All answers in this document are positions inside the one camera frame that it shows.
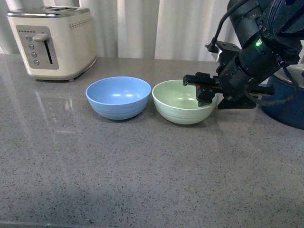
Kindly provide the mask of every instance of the toaster button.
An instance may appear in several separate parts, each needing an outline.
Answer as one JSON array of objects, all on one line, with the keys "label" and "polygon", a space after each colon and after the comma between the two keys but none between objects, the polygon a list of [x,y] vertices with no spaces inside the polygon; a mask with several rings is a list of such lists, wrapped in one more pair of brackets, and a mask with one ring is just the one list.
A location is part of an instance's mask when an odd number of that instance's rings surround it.
[{"label": "toaster button", "polygon": [[26,36],[25,36],[25,39],[27,39],[28,42],[32,41],[32,37],[29,36],[29,35],[26,35]]}]

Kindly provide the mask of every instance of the green bowl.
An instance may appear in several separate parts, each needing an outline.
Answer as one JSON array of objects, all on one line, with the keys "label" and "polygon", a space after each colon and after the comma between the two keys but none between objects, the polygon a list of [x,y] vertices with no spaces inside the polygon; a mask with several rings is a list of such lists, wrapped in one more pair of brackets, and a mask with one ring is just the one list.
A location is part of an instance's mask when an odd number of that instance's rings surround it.
[{"label": "green bowl", "polygon": [[157,111],[176,124],[195,124],[206,119],[218,103],[218,96],[211,104],[199,107],[196,90],[192,85],[184,86],[183,80],[171,80],[157,84],[152,90]]}]

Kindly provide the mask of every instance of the blue bowl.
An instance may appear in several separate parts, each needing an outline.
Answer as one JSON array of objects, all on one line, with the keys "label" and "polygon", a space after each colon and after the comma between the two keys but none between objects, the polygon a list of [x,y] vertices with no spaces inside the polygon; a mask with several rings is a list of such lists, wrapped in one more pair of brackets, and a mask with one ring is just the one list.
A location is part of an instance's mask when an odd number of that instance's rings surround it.
[{"label": "blue bowl", "polygon": [[91,84],[85,95],[92,108],[111,120],[125,120],[141,113],[149,101],[151,86],[134,77],[109,77]]}]

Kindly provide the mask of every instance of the toaster lever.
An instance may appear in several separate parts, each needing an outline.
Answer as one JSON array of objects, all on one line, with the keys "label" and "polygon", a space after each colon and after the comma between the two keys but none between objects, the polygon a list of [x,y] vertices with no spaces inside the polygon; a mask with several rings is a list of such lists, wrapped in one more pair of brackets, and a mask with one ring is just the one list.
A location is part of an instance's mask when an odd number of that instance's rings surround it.
[{"label": "toaster lever", "polygon": [[48,39],[48,35],[46,33],[38,33],[33,37],[34,41],[44,42]]}]

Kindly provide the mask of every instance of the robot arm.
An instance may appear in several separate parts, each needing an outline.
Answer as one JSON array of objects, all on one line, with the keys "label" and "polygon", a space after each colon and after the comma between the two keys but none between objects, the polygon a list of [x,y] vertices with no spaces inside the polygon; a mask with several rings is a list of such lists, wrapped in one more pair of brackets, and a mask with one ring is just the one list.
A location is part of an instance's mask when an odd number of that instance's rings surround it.
[{"label": "robot arm", "polygon": [[[217,41],[225,16],[229,15],[242,49]],[[216,93],[224,99],[219,109],[255,108],[284,103],[292,97],[272,103],[257,99],[257,95],[273,95],[272,87],[259,86],[277,70],[299,62],[304,39],[304,0],[230,0],[228,13],[221,20],[208,51],[219,53],[217,76],[198,72],[186,75],[184,85],[195,85],[199,106],[210,104]]]}]

